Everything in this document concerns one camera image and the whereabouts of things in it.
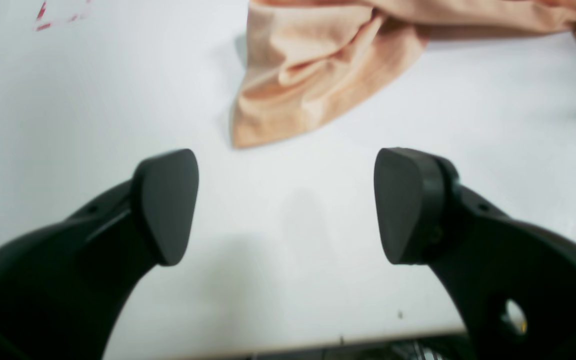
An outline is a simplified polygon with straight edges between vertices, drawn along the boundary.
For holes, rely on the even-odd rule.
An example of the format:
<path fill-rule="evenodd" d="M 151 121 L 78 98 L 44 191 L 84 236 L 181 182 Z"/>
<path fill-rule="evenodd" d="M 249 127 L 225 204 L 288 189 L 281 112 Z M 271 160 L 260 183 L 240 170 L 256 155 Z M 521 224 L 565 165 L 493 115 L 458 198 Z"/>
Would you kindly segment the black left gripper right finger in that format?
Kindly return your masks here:
<path fill-rule="evenodd" d="M 508 216 L 432 153 L 381 149 L 374 194 L 387 260 L 432 269 L 479 360 L 576 360 L 576 242 Z"/>

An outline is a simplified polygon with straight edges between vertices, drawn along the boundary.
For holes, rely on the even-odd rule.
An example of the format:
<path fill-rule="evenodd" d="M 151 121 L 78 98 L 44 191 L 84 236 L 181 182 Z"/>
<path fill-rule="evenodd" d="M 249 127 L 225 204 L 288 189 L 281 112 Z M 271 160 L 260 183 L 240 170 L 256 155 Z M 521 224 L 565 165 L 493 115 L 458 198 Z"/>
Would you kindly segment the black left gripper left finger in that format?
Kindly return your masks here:
<path fill-rule="evenodd" d="M 188 246 L 199 186 L 190 149 L 147 158 L 63 221 L 0 246 L 0 360 L 100 360 L 155 266 Z"/>

